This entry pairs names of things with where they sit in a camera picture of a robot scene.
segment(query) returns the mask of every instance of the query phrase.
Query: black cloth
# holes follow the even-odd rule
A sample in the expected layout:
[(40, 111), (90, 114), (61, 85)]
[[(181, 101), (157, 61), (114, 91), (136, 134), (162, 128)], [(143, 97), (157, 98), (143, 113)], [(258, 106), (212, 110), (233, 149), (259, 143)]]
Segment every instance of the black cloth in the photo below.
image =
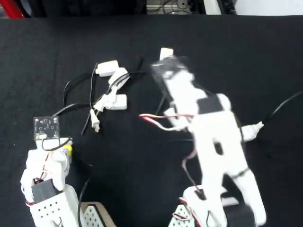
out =
[[(170, 47), (185, 56), (200, 85), (230, 98), (242, 124), (257, 123), (303, 88), (302, 23), (303, 17), (172, 15), (1, 20), (1, 225), (34, 226), (19, 182), (28, 150), (35, 148), (33, 117), (62, 108), (68, 80), (115, 59), (134, 70), (141, 56), (147, 71), (160, 48)], [(95, 97), (106, 88), (107, 79), (98, 78)], [(80, 135), (88, 109), (60, 117), (61, 135), (73, 137), (76, 152), (94, 166), (84, 201), (103, 203), (117, 226), (167, 226), (178, 197), (191, 186), (181, 160), (193, 145), (175, 141), (190, 135), (138, 118), (154, 113), (161, 100), (149, 73), (132, 77), (119, 92), (127, 94), (128, 109), (102, 113), (99, 134), (89, 127)], [(69, 93), (69, 104), (88, 100), (89, 80)], [(267, 227), (301, 223), (302, 101), (290, 102), (246, 144)], [(199, 182), (197, 160), (188, 168)], [(76, 169), (67, 183), (79, 193), (86, 176)]]

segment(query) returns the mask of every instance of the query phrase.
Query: white connector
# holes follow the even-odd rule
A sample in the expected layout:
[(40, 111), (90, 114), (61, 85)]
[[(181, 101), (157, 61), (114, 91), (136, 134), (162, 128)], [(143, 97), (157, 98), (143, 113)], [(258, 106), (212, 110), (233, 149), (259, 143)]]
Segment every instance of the white connector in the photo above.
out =
[(95, 114), (95, 111), (93, 109), (90, 110), (90, 121), (91, 121), (91, 127), (95, 129), (95, 132), (99, 132), (100, 130), (100, 121), (98, 117)]
[(173, 54), (174, 54), (173, 49), (162, 47), (160, 52), (160, 61), (163, 60), (164, 58), (172, 56)]
[(244, 141), (251, 141), (254, 140), (260, 131), (260, 129), (264, 126), (262, 122), (257, 124), (250, 124), (242, 126), (242, 133)]
[[(125, 68), (118, 68), (115, 73), (111, 76), (111, 78), (108, 80), (109, 85), (112, 85), (120, 76), (128, 73)], [(117, 90), (119, 90), (129, 79), (129, 77), (125, 77), (125, 79), (121, 80), (118, 84), (115, 84)]]
[(109, 97), (107, 95), (103, 95), (102, 98), (94, 104), (94, 108), (100, 112), (103, 112), (104, 108), (108, 110), (126, 110), (127, 109), (127, 96), (115, 95), (113, 97)]
[(108, 77), (115, 73), (115, 71), (119, 68), (118, 61), (107, 61), (98, 64), (96, 68), (96, 74), (99, 74), (101, 77)]

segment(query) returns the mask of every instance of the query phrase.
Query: white plastic bracket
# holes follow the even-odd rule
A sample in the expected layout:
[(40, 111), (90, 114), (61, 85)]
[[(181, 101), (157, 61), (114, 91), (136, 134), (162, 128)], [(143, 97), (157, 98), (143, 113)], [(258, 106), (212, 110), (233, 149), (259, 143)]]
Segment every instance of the white plastic bracket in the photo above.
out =
[[(56, 227), (60, 222), (64, 227), (78, 227), (77, 211), (77, 194), (68, 184), (62, 193), (30, 207), (36, 227)], [(80, 219), (86, 226), (82, 211)]]
[(178, 205), (170, 220), (169, 227), (195, 227), (195, 219), (184, 205)]
[(84, 212), (84, 225), (87, 227), (104, 227), (95, 206), (88, 206)]

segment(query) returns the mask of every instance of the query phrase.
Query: red object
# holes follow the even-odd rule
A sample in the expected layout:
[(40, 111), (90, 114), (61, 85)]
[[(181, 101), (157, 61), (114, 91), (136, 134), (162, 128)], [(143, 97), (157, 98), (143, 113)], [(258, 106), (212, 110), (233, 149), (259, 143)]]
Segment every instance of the red object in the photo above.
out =
[(3, 7), (9, 18), (24, 18), (14, 0), (0, 0), (0, 5)]

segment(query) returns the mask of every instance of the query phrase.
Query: black tape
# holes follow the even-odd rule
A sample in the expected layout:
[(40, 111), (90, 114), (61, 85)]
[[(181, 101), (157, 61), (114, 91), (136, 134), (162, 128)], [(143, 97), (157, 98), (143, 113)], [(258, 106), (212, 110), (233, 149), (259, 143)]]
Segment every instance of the black tape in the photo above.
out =
[(198, 100), (199, 114), (207, 114), (222, 111), (223, 107), (217, 95)]

